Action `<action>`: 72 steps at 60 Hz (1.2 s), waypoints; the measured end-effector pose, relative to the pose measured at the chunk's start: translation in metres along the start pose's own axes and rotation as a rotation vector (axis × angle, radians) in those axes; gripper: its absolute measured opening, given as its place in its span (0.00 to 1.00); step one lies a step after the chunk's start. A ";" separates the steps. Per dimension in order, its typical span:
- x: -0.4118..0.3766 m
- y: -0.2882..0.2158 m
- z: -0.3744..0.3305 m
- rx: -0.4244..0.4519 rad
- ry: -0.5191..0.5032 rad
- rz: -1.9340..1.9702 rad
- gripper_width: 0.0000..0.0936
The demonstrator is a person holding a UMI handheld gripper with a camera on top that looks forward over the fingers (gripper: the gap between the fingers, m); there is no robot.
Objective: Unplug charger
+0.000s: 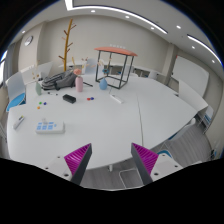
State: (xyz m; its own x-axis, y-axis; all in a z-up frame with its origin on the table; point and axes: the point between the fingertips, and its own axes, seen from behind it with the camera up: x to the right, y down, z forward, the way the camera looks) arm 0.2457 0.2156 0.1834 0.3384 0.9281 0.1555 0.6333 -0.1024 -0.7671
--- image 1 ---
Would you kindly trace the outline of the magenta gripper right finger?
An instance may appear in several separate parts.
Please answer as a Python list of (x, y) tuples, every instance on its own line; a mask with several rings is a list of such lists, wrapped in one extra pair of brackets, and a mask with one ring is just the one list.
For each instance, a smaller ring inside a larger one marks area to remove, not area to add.
[(151, 172), (158, 159), (158, 154), (136, 143), (131, 144), (131, 154), (143, 184), (152, 183)]

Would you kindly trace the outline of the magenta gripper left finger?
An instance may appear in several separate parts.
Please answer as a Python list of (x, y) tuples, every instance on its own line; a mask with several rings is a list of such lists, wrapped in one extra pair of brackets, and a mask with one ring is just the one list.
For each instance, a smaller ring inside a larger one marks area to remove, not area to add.
[(87, 144), (64, 157), (65, 162), (72, 174), (72, 183), (76, 185), (81, 183), (91, 155), (92, 145)]

